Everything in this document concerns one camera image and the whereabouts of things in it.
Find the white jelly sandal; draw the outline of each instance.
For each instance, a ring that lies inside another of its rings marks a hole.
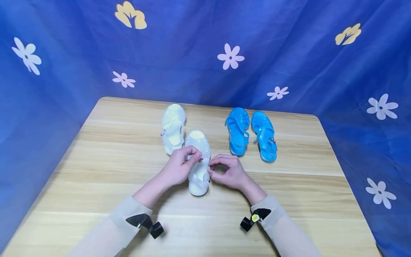
[[[181,149],[184,143],[185,112],[179,104],[167,107],[162,121],[161,137],[166,153],[171,155],[175,149]]]
[[[185,146],[194,146],[202,154],[203,161],[196,163],[188,175],[188,189],[192,195],[204,195],[210,184],[210,175],[208,174],[208,163],[211,157],[210,145],[201,131],[193,130],[186,137]]]

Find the yellow flower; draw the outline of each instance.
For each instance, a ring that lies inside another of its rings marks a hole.
[[[124,23],[129,28],[132,28],[131,20],[134,18],[134,27],[138,30],[145,29],[147,23],[145,23],[145,16],[142,11],[135,10],[133,5],[124,1],[123,5],[117,5],[117,12],[114,13],[117,19]]]
[[[335,37],[335,43],[339,46],[341,45],[342,41],[347,38],[347,40],[342,43],[342,45],[352,44],[356,38],[361,34],[360,29],[361,24],[357,23],[352,27],[346,28],[341,34],[338,34]]]

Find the blue jelly sandal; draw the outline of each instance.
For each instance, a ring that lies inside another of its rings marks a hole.
[[[229,130],[231,154],[244,155],[250,137],[250,134],[245,131],[250,126],[248,113],[243,108],[234,108],[226,119],[225,125]]]
[[[260,148],[261,159],[273,162],[277,158],[277,144],[274,141],[274,127],[270,119],[261,111],[256,111],[251,118],[251,127],[257,134],[256,140]]]

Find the white flower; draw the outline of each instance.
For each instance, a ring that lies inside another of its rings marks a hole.
[[[373,107],[368,108],[367,112],[370,114],[377,113],[377,119],[379,120],[385,120],[386,115],[393,119],[398,118],[398,116],[395,113],[390,111],[391,109],[397,108],[398,104],[394,102],[387,103],[387,100],[388,100],[388,94],[383,94],[379,101],[377,101],[375,98],[372,98],[372,97],[369,98],[368,102]]]
[[[23,43],[17,37],[14,38],[17,48],[12,47],[12,50],[16,53],[18,57],[23,59],[24,65],[26,65],[28,71],[34,72],[36,75],[40,75],[39,69],[37,69],[36,64],[40,65],[42,60],[37,55],[33,54],[36,51],[36,46],[33,44],[28,44],[24,47]]]
[[[244,61],[244,56],[238,56],[238,52],[240,51],[240,47],[239,46],[235,46],[233,48],[233,50],[231,51],[230,45],[229,44],[225,44],[224,45],[224,50],[226,51],[225,54],[221,53],[219,55],[217,55],[217,58],[220,61],[224,61],[223,64],[223,69],[226,70],[230,67],[233,69],[237,69],[238,68],[238,62],[242,62]]]
[[[383,202],[387,209],[391,209],[391,203],[388,199],[396,200],[397,197],[393,193],[385,191],[385,182],[380,181],[378,182],[378,185],[376,185],[370,178],[367,178],[367,181],[372,187],[366,187],[365,190],[370,194],[374,194],[374,203],[380,204]]]
[[[124,72],[120,75],[117,72],[113,72],[113,74],[117,77],[117,78],[113,78],[114,82],[121,82],[121,85],[126,88],[127,86],[133,88],[134,87],[134,82],[136,82],[134,79],[128,79],[127,78],[127,74],[125,74]]]
[[[288,89],[288,87],[285,87],[283,89],[280,89],[279,86],[276,86],[274,88],[274,92],[271,93],[267,93],[267,96],[271,96],[270,101],[274,100],[275,98],[277,99],[281,99],[283,97],[283,95],[288,94],[289,92],[287,92],[286,90]]]

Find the yellow sticker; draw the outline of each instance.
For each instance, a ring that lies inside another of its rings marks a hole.
[[[253,222],[257,222],[260,219],[260,216],[258,216],[257,214],[253,214],[253,216],[251,216],[251,220]]]

